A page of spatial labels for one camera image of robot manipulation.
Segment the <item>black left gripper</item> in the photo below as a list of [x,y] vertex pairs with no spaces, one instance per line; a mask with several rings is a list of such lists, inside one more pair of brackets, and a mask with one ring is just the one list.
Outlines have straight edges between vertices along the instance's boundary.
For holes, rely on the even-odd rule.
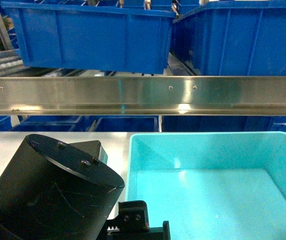
[[106,240],[170,240],[170,223],[150,227],[148,206],[143,200],[118,203],[118,215],[105,223]]

